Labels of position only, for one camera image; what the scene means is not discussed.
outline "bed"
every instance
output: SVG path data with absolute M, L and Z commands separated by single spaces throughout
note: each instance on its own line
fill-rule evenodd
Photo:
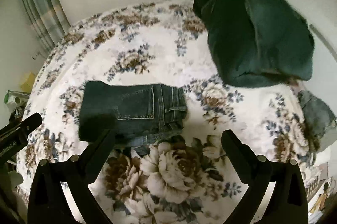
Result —
M 69 29 L 37 75 L 24 114 L 43 117 L 17 157 L 24 177 L 18 191 L 26 202 L 41 159 L 65 161 L 88 145 L 78 138 L 78 116 L 85 82 L 98 80 L 182 87 L 188 106 L 181 136 L 113 150 L 89 185 L 114 223 L 223 223 L 247 189 L 221 148 L 226 129 L 269 160 L 296 159 L 305 185 L 317 178 L 292 86 L 245 89 L 223 83 L 208 51 L 207 30 L 192 5 L 191 0 L 143 3 L 96 14 Z M 159 157 L 172 170 L 174 183 L 158 168 Z M 62 188 L 82 221 L 67 184 Z M 254 221 L 263 215 L 268 197 Z

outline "bedspread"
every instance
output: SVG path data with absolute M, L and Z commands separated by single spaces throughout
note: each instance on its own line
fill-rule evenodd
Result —
M 95 80 L 182 87 L 188 106 L 181 136 L 112 151 L 89 185 L 114 223 L 223 223 L 247 189 L 221 147 L 226 129 L 269 160 L 296 159 L 306 183 L 317 175 L 307 166 L 303 114 L 291 87 L 223 83 L 192 5 L 190 0 L 141 4 L 96 14 L 69 29 L 39 72 L 25 110 L 24 118 L 35 112 L 43 117 L 17 157 L 24 177 L 19 193 L 26 201 L 41 159 L 65 161 L 88 145 L 79 141 L 78 116 L 85 82 Z M 223 58 L 230 54 L 223 52 Z M 67 184 L 62 188 L 81 220 Z M 266 201 L 255 221 L 265 208 Z

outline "curtain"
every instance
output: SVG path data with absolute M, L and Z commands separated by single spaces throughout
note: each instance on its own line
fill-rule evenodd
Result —
M 22 0 L 40 38 L 42 47 L 50 52 L 70 27 L 59 0 Z

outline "jeans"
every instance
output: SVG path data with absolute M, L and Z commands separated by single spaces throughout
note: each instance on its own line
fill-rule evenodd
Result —
M 79 138 L 94 142 L 104 129 L 110 129 L 116 134 L 118 146 L 151 144 L 181 134 L 186 114 L 182 88 L 87 82 L 79 116 Z

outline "jeans back pocket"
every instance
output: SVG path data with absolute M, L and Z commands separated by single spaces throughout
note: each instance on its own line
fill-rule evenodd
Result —
M 123 94 L 114 112 L 117 120 L 154 119 L 153 86 Z

